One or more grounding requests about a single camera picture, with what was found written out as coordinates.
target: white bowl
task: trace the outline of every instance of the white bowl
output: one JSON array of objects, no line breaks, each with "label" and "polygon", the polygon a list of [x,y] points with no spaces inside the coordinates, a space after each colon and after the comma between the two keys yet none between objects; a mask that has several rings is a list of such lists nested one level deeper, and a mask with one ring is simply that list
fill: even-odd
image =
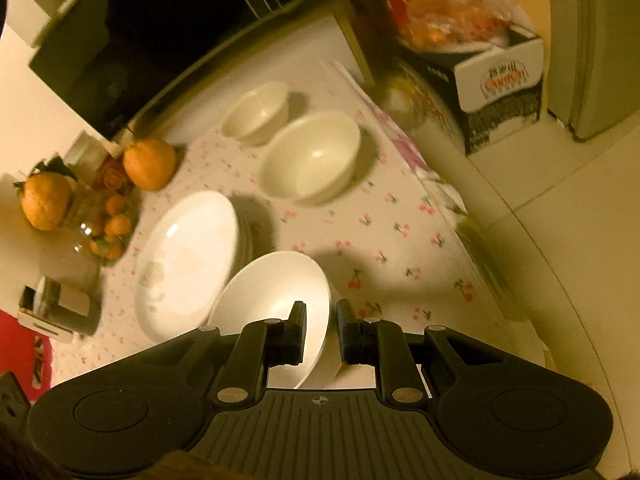
[{"label": "white bowl", "polygon": [[349,183],[360,128],[335,110],[309,114],[280,131],[264,154],[257,182],[270,198],[321,203]]},{"label": "white bowl", "polygon": [[222,121],[223,137],[263,144],[289,118],[289,87],[286,83],[271,82],[244,94],[231,107]]},{"label": "white bowl", "polygon": [[306,304],[303,361],[298,366],[271,368],[268,385],[321,388],[335,377],[340,354],[337,338],[327,337],[332,321],[335,324],[330,284],[320,266],[308,256],[281,251],[247,265],[226,286],[208,323],[219,327],[222,334],[240,333],[252,321],[287,319],[295,301]]},{"label": "white bowl", "polygon": [[218,192],[196,192],[169,209],[136,259],[134,304],[146,336],[162,342],[205,322],[247,263],[246,237],[232,203]]}]

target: glass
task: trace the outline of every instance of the glass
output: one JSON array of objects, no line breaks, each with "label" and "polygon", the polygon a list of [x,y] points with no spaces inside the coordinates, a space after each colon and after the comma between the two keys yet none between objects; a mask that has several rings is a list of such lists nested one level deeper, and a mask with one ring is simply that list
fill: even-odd
[{"label": "glass", "polygon": [[137,221],[133,199],[112,190],[78,186],[62,227],[73,233],[77,252],[110,264],[126,252]]},{"label": "glass", "polygon": [[65,165],[85,186],[95,189],[111,189],[127,196],[134,184],[124,166],[111,156],[102,143],[82,132],[63,158]]}]

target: stack of plates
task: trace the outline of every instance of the stack of plates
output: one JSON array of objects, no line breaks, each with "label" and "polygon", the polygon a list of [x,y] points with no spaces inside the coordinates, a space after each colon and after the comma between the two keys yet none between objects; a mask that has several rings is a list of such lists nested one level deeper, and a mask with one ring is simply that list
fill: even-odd
[{"label": "stack of plates", "polygon": [[247,222],[222,194],[194,193],[152,231],[136,263],[136,316],[166,341],[203,324],[226,283],[253,257]]}]

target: metal screw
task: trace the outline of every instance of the metal screw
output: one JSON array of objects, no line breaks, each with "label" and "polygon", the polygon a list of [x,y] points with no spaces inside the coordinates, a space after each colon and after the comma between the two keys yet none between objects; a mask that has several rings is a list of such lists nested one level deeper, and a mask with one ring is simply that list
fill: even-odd
[{"label": "metal screw", "polygon": [[398,388],[394,390],[391,396],[398,402],[404,402],[410,404],[411,402],[418,402],[424,396],[420,390],[415,388]]},{"label": "metal screw", "polygon": [[242,388],[224,388],[218,392],[218,399],[227,404],[242,402],[249,394]]}]

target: cardboard box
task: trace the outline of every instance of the cardboard box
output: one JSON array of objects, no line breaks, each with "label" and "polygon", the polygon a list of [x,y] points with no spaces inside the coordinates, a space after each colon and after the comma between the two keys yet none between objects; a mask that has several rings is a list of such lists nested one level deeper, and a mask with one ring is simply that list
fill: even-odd
[{"label": "cardboard box", "polygon": [[442,114],[459,127],[453,134],[462,134],[467,155],[540,118],[543,40],[519,25],[510,27],[508,37],[509,46],[484,52],[418,54],[402,44],[395,52],[399,67],[442,100]]}]

